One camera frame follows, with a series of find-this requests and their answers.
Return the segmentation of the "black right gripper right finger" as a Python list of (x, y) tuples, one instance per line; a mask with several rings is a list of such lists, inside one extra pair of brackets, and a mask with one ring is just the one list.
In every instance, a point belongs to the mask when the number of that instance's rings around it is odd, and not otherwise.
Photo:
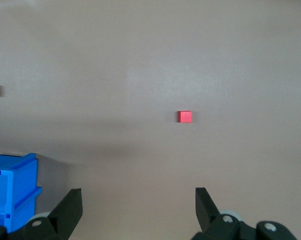
[(256, 229), (231, 213), (221, 214), (204, 187), (195, 189), (195, 212), (201, 232), (194, 240), (255, 240)]

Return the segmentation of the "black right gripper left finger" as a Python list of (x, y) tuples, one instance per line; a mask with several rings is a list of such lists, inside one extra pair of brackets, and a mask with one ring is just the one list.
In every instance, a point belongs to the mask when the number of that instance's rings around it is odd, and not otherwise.
[(83, 215), (82, 190), (71, 189), (46, 217), (30, 220), (9, 240), (68, 240)]

